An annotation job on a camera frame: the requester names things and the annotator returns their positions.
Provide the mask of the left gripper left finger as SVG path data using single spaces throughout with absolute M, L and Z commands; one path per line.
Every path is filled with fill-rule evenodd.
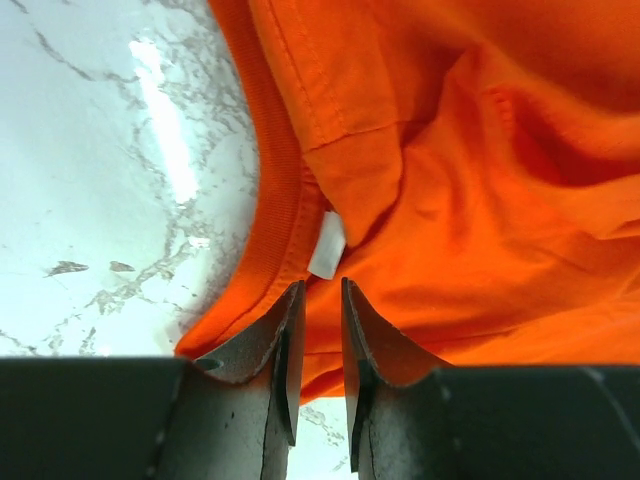
M 296 444 L 305 286 L 292 283 L 240 333 L 195 359 L 213 380 L 211 479 L 284 479 Z

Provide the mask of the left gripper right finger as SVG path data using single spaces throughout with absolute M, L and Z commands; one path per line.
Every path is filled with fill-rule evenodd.
M 424 384 L 443 360 L 386 320 L 346 277 L 341 335 L 351 470 L 360 479 L 427 473 Z

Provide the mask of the orange t shirt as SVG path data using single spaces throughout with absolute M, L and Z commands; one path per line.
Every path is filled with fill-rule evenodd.
M 307 286 L 303 401 L 343 391 L 340 279 L 455 365 L 639 360 L 635 1 L 215 1 L 255 219 L 176 351 Z M 336 278 L 309 269 L 337 214 Z

